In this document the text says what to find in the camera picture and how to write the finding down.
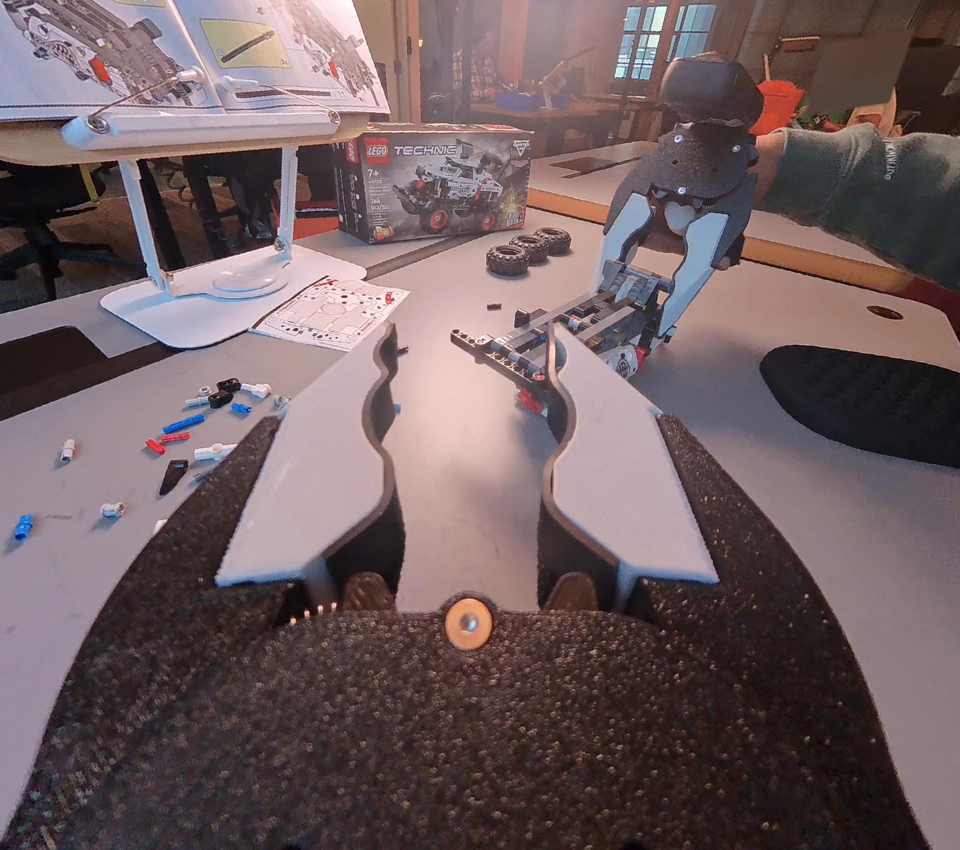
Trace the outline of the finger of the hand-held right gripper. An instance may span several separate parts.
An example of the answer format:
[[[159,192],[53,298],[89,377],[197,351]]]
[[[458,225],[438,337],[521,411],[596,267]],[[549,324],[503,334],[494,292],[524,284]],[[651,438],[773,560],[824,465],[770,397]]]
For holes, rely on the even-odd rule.
[[[710,212],[692,217],[684,231],[683,260],[673,274],[673,289],[661,307],[657,339],[665,340],[677,320],[714,273],[714,256],[729,216]]]
[[[594,291],[599,292],[604,280],[607,261],[618,266],[628,264],[634,248],[642,245],[656,217],[647,196],[632,188],[618,188],[610,203],[603,240],[594,266]]]

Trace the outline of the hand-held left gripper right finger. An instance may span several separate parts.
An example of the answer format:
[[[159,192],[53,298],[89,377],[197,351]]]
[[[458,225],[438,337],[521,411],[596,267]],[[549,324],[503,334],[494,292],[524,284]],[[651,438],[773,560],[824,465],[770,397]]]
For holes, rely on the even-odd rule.
[[[661,411],[570,331],[553,332],[548,376],[567,426],[547,466],[544,501],[611,565],[616,589],[639,578],[718,583]]]

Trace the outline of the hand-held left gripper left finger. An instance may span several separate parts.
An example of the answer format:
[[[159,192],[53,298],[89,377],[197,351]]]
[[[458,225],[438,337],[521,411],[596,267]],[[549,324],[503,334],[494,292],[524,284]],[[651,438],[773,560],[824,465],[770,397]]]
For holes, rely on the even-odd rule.
[[[218,571],[218,585],[303,580],[342,589],[365,569],[397,585],[402,517],[382,440],[395,419],[397,331],[384,323],[283,412]]]

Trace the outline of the toy vehicle chassis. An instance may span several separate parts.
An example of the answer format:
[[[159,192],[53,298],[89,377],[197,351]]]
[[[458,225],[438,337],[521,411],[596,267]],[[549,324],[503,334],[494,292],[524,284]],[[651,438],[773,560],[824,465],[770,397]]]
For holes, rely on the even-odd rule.
[[[547,413],[547,332],[554,324],[570,333],[620,376],[629,379],[658,343],[673,330],[660,333],[660,298],[674,289],[671,279],[634,266],[607,260],[598,291],[584,294],[551,311],[519,309],[513,330],[500,337],[455,329],[451,340],[511,380],[517,400],[528,410]]]

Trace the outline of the person's right forearm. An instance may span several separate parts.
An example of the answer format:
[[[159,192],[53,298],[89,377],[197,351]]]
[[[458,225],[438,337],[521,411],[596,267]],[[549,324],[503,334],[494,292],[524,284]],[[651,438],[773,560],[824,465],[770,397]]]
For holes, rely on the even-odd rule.
[[[958,137],[886,138],[872,124],[784,131],[787,143],[762,211],[959,290]]]

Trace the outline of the orange chair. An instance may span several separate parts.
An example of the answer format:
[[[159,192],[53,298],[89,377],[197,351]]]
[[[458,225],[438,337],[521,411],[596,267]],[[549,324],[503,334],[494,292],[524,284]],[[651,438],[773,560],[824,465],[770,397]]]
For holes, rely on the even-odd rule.
[[[786,126],[797,110],[804,90],[788,80],[766,79],[757,85],[763,107],[750,133],[762,136]]]

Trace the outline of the pile of small building parts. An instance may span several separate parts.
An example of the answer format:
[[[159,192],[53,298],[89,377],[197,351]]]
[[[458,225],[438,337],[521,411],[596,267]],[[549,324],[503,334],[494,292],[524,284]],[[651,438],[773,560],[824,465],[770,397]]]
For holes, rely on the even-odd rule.
[[[273,408],[245,393],[219,410],[190,406],[178,384],[161,394],[160,369],[2,423],[2,556],[148,536],[213,464],[195,450],[239,442]]]

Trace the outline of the white sticker sheet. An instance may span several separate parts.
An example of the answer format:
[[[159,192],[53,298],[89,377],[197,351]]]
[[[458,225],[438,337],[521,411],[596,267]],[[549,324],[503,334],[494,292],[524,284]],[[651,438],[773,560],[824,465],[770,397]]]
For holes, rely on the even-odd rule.
[[[250,330],[347,352],[388,319],[408,294],[326,275],[260,318]]]

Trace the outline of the toy truck cardboard box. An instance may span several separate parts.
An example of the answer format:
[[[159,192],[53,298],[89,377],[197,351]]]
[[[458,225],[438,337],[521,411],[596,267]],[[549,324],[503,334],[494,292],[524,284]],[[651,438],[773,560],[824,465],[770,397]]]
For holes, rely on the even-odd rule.
[[[532,141],[499,124],[369,124],[334,145],[340,229],[365,244],[518,230]]]

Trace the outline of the white book stand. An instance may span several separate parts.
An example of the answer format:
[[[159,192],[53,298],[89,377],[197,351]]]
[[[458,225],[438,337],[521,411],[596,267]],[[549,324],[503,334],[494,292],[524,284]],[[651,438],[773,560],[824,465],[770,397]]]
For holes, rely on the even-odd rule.
[[[204,294],[238,301],[286,288],[295,292],[311,282],[310,268],[294,260],[297,148],[317,141],[354,138],[367,123],[367,115],[349,113],[342,113],[336,122],[333,112],[322,107],[287,114],[160,108],[141,114],[114,110],[104,116],[77,117],[65,124],[61,136],[72,148],[104,151],[119,162],[146,273],[161,294],[168,298]],[[179,275],[164,270],[141,193],[137,157],[155,158],[167,151],[199,155],[274,146],[282,147],[282,191],[280,228],[272,248],[243,253],[220,265],[208,264]]]

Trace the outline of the open instruction book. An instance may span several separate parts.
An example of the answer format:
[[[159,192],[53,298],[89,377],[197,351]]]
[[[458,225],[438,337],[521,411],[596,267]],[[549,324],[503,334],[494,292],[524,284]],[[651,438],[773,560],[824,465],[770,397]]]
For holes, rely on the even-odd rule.
[[[387,114],[352,0],[2,0],[3,120]]]

